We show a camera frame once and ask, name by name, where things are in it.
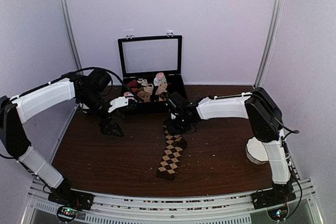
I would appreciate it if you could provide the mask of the brown tan argyle sock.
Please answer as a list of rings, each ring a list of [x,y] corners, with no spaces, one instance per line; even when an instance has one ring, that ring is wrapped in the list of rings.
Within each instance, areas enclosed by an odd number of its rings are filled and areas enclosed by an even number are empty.
[[[165,149],[156,170],[156,177],[173,181],[180,169],[182,156],[187,148],[187,142],[180,134],[171,135],[166,123],[163,124]]]
[[[159,94],[159,101],[167,101],[169,98],[168,92],[162,92]]]

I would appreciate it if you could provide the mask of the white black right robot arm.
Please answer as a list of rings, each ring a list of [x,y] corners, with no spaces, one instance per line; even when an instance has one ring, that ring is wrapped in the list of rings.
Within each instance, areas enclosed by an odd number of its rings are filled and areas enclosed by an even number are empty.
[[[284,131],[290,134],[298,131],[284,125],[280,108],[264,88],[224,97],[209,95],[194,102],[174,92],[168,95],[166,105],[171,114],[166,124],[172,135],[186,133],[201,120],[248,119],[253,136],[266,151],[272,173],[272,188],[251,195],[254,207],[263,208],[296,199],[292,186],[295,177],[290,168]]]

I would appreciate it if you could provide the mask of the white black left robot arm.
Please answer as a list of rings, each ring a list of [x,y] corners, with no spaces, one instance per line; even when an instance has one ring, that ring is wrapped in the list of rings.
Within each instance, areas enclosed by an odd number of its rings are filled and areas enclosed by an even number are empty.
[[[112,118],[130,101],[124,96],[111,101],[104,99],[102,93],[110,82],[110,73],[93,68],[89,74],[69,72],[14,97],[1,97],[1,141],[8,153],[7,158],[15,160],[39,178],[64,205],[76,202],[71,182],[33,147],[25,124],[47,111],[56,110],[63,103],[73,101],[100,119],[102,134],[122,136],[122,130]]]

